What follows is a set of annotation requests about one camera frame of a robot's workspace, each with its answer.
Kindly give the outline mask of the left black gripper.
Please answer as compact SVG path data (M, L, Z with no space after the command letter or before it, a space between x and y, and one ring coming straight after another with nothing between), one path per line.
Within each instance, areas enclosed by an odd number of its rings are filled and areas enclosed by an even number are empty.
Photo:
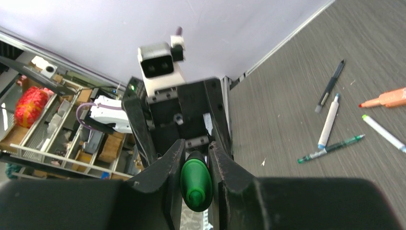
M216 141L234 158L219 79L180 85L148 97L154 124L150 132L146 95L143 81L132 77L122 99L145 168L157 160L156 152L166 152L178 139L186 140L186 148L200 152L207 152L209 144Z

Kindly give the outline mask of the white blue marker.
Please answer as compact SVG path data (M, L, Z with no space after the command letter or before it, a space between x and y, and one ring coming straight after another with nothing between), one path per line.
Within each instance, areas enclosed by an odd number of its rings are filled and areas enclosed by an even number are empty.
M320 138L318 140L318 144L317 147L318 149L324 149L327 146L327 142L329 139L329 135L331 133L334 121L335 121L335 117L338 111L338 107L339 107L339 98L340 95L339 93L336 94L333 102L330 105L325 123L324 123L324 127L322 129L322 132L320 134Z

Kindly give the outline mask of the black pen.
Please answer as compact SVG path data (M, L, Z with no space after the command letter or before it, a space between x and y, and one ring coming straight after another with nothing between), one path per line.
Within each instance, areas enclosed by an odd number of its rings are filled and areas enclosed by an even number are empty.
M333 87L335 86L335 84L336 84L336 82L337 82L337 80L338 80L338 78L339 78L339 76L340 76L340 74L341 74L341 72L342 72L344 66L345 66L345 60L343 59L343 60L341 60L340 63L338 64L338 66L337 66L337 68L336 68L334 74L333 74L332 77L330 78L330 80L329 80L329 82L328 82L328 84L327 84L327 86L326 86L324 92L322 93L322 95L321 95L321 97L320 97L320 99L319 99L319 101L318 101L318 103L317 103L317 106L316 106L316 108L315 108L315 112L316 112L316 113L319 113L319 112L321 111L322 107L324 106L324 104L325 104L325 102L326 102L328 96L330 95L330 93L331 93Z

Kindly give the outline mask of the white marker pen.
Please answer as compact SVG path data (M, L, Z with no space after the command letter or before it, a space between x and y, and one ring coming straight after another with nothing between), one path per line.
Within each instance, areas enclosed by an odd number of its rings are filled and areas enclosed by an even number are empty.
M395 146L398 150L405 153L406 152L406 145L401 142L398 138L392 135L388 130L386 130L382 125L376 122L373 118L368 115L363 115L362 119L365 123L367 123L372 129L374 129L378 134L380 134L384 139L386 139L389 143Z

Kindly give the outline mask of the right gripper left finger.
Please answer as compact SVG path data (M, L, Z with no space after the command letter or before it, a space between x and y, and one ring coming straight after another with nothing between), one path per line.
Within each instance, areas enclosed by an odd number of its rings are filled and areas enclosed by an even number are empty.
M128 180L126 196L133 230L178 230L182 207L180 172L185 140L178 139L162 156Z

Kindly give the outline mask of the black green highlighter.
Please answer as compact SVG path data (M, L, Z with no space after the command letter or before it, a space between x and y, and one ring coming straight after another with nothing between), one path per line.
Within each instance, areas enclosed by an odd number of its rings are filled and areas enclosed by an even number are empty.
M213 199L213 184L203 154L195 150L189 154L180 173L182 198L194 212L208 209Z

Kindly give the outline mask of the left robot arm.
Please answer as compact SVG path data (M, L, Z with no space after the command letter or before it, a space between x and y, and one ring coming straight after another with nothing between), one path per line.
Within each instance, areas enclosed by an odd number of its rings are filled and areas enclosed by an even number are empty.
M132 78L120 100L107 95L93 99L84 119L86 125L104 133L133 134L149 166L178 139L188 151L207 155L217 142L232 156L221 82L217 78L173 86L147 96L145 86Z

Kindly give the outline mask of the green gel pen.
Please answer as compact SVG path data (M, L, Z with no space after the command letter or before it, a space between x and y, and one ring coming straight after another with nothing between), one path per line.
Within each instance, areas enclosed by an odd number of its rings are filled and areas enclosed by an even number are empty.
M361 135L358 135L358 136L354 136L354 137L352 137L352 138L349 138L349 139L347 139L347 140L344 140L344 141L335 143L335 144L333 144L333 145L330 145L330 146L327 146L327 147L323 148L323 149L320 150L320 151L317 151L317 152L308 154L308 155L306 155L306 156L304 156L304 157L302 157L302 158L299 158L299 159L297 160L297 162L298 162L299 164L301 164L301 163L305 163L305 162L307 162L307 161L311 161L311 160L313 160L313 159L316 159L316 158L319 158L319 157L321 157L321 156L324 156L324 155L326 155L326 154L328 154L328 153L331 153L331 152L337 151L337 150L339 150L339 149L345 148L345 147L347 147L347 146L350 146L350 145L352 145L352 144L354 144L354 143L358 143L358 142L361 141L364 137L365 137L365 134L361 134Z

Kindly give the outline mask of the orange highlighter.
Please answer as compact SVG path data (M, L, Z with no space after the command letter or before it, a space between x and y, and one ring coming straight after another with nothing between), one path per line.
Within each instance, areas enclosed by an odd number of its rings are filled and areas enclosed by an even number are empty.
M385 106L387 108L403 106L406 104L406 88L399 88L382 93L378 98L365 101L358 105L360 108Z

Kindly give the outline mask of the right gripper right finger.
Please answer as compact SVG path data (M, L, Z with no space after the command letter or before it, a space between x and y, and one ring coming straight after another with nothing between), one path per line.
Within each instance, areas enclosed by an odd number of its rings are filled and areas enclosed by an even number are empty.
M208 151L209 171L213 182L211 210L215 230L249 230L257 225L255 208L249 199L254 176L238 165L221 144L213 141Z

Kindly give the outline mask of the red mesh bag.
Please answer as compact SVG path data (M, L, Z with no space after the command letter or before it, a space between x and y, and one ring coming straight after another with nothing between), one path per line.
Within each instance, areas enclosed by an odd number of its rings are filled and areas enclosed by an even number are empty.
M41 116L54 92L48 88L30 87L18 100L14 113L15 123L30 128Z

